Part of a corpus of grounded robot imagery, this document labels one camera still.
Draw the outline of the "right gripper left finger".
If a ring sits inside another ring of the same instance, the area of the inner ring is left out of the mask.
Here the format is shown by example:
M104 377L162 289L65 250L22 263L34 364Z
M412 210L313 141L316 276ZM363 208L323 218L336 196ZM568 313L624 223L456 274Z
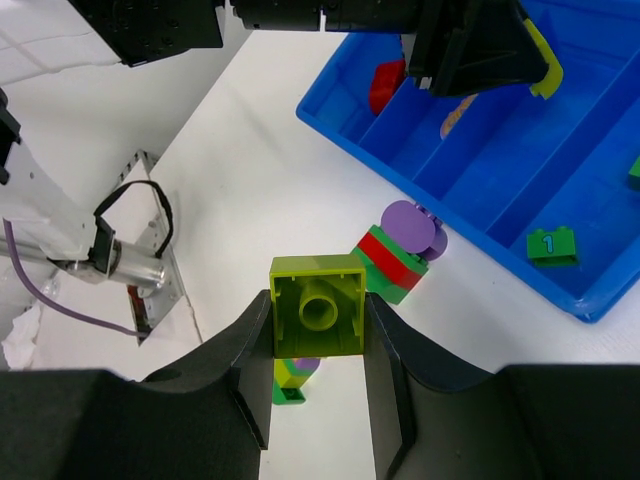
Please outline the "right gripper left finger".
M5 372L5 479L255 479L271 423L273 312L239 318L141 381L107 370Z

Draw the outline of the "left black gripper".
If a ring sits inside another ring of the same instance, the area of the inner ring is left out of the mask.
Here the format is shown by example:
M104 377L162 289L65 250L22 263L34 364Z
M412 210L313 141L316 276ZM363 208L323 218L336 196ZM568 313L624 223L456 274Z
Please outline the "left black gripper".
M534 84L547 65L519 1L412 1L407 74L432 95Z

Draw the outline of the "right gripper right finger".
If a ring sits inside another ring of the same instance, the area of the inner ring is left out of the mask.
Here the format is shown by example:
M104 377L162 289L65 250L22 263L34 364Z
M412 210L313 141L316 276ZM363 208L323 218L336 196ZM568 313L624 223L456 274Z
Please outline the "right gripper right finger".
M365 301L364 369L380 479L635 479L639 369L487 372Z

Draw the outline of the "green yellow lego stack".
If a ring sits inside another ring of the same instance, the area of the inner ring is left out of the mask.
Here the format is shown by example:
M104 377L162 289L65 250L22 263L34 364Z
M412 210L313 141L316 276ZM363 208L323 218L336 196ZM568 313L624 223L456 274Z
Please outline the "green yellow lego stack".
M320 358L274 360L272 401L275 405L300 405L306 401L302 387L320 366Z

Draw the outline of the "red curved lego brick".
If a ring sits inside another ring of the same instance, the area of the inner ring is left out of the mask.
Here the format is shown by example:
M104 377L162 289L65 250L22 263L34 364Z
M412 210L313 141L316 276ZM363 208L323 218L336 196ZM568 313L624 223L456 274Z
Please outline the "red curved lego brick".
M379 115L406 78L404 59L380 64L374 73L369 89L369 106L374 115Z

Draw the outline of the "lime green square lego brick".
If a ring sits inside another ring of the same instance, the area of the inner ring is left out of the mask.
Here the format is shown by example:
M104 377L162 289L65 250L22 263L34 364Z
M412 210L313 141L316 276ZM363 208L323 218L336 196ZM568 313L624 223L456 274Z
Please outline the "lime green square lego brick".
M275 357L364 352L366 269L358 256L276 257L269 282Z

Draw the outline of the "dark green lego brick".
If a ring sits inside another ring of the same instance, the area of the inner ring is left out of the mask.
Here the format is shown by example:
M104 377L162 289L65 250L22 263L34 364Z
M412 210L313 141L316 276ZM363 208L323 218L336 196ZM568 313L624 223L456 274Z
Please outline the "dark green lego brick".
M634 191L640 190L640 157L637 157L627 174L627 184Z

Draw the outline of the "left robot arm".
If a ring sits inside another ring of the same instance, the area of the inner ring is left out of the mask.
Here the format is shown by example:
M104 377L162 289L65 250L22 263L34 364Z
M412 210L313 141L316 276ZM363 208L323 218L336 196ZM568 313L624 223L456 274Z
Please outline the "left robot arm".
M252 31L397 36L402 77L436 97L524 84L557 89L562 70L519 1L5 1L1 83L9 86L83 67L141 67L192 50L220 49L229 17ZM89 282L162 286L168 243L132 263L104 208L76 198L98 185L97 168L54 175L1 111L1 228L32 242L46 263Z

